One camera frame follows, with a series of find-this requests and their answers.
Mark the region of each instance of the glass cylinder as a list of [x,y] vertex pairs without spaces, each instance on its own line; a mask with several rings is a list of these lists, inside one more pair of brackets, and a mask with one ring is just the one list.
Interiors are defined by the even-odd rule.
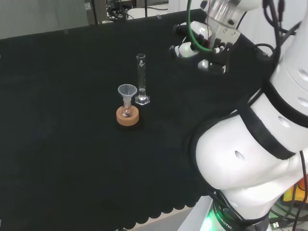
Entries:
[[150,97],[146,95],[146,86],[145,86],[145,54],[138,54],[137,58],[137,68],[138,68],[138,90],[139,95],[136,96],[135,102],[141,105],[147,104],[150,102]]

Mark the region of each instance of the gray wall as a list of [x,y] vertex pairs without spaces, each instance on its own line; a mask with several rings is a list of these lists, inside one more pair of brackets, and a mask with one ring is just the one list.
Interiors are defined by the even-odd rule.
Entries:
[[84,0],[0,0],[0,39],[86,25]]

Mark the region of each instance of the yellow object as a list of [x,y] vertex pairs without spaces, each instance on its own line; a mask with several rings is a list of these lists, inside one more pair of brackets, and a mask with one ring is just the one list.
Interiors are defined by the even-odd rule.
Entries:
[[[284,202],[290,202],[292,201],[292,195],[293,195],[293,187],[288,189],[283,195],[283,201]],[[303,201],[305,197],[305,191],[300,189],[298,186],[296,188],[296,193],[295,193],[295,201]]]

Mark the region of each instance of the green cable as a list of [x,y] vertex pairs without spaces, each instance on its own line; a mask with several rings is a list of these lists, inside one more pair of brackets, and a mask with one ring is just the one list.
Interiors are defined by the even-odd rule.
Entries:
[[195,44],[198,48],[200,48],[201,50],[203,50],[203,51],[212,51],[212,50],[210,50],[210,49],[208,49],[208,48],[205,48],[205,47],[201,46],[201,45],[198,43],[198,41],[195,39],[194,35],[193,35],[193,31],[192,31],[192,29],[191,29],[191,5],[192,5],[192,1],[190,1],[190,3],[189,3],[189,9],[188,9],[188,30],[189,30],[191,39],[193,40],[194,44]]

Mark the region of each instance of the black tablecloth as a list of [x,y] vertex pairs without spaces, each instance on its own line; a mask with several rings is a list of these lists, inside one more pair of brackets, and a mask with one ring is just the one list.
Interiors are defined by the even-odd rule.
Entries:
[[[184,20],[175,13],[0,41],[2,231],[130,229],[206,194],[185,135],[232,111],[270,72],[245,37],[224,76],[174,62],[167,51],[181,39],[172,27]],[[117,87],[138,85],[138,53],[151,102],[123,128]]]

